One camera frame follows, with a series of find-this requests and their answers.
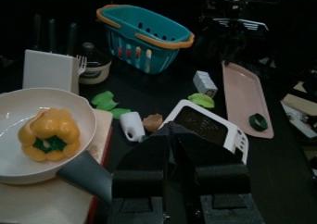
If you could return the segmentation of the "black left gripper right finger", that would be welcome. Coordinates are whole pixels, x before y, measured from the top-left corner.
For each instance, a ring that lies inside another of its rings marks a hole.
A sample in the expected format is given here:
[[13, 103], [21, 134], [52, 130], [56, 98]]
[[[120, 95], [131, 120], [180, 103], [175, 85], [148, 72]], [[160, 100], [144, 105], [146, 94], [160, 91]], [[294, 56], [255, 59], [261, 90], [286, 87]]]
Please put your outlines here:
[[183, 126], [168, 130], [187, 224], [265, 224], [243, 162]]

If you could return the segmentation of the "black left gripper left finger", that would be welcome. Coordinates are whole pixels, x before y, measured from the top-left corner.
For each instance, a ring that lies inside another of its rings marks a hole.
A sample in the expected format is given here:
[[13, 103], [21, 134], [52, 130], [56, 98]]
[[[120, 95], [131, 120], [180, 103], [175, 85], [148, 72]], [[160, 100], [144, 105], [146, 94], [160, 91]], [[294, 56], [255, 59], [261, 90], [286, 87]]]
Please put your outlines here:
[[170, 141], [164, 125], [120, 160], [112, 173], [108, 224], [164, 224]]

